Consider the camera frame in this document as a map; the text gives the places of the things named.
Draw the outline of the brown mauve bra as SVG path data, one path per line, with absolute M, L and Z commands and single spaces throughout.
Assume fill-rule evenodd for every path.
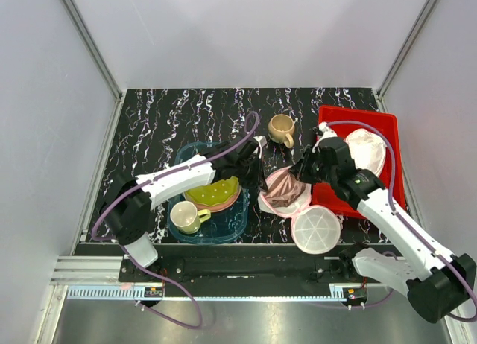
M 265 199 L 274 208 L 290 206 L 305 190 L 306 184 L 297 180 L 288 168 L 281 168 L 266 180 Z

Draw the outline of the pale pink bra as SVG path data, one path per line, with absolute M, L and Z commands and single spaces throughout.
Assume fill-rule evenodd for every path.
M 357 168 L 368 169 L 380 176 L 385 165 L 386 145 L 382 138 L 364 128 L 351 132 L 344 141 Z

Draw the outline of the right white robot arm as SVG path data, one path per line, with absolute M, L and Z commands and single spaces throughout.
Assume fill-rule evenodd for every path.
M 342 138 L 322 138 L 307 147 L 289 172 L 303 183 L 329 184 L 340 200 L 383 232 L 404 258 L 398 261 L 359 247 L 338 263 L 342 279 L 374 279 L 405 296 L 430 323 L 445 316 L 457 319 L 453 311 L 467 300 L 476 300 L 476 262 L 467 254 L 455 255 L 422 229 L 373 172 L 356 167 Z

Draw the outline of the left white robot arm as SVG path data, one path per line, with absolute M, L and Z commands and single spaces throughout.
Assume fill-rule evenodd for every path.
M 113 182 L 98 224 L 105 223 L 124 252 L 135 261 L 135 273 L 153 281 L 161 271 L 158 253 L 149 240 L 146 222 L 166 200 L 190 189 L 231 177 L 243 188 L 265 186 L 260 169 L 266 136 L 250 134 L 199 152 L 189 160 L 156 173 L 121 176 Z

